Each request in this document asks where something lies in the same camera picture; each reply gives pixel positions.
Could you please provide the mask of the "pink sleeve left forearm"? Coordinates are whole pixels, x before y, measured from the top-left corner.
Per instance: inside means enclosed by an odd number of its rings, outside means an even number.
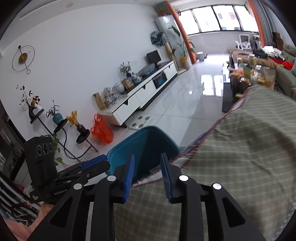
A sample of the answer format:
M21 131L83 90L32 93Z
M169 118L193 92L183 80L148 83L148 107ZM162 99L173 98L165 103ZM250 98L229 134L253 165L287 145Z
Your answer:
M23 223L11 221L11 220L5 220L5 223L18 240L25 241L33 233L33 231L44 219L44 217L45 216L43 212L40 212L37 219L30 226L26 226Z

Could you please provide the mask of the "left hand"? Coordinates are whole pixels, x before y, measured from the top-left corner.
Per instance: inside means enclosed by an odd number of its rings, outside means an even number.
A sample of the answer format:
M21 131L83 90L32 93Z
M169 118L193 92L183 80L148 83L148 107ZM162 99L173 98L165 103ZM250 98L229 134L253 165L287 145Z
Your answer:
M40 222L44 219L44 217L51 211L51 209L54 207L53 204L43 203L41 205L39 214L37 219L34 221L34 225L38 226Z

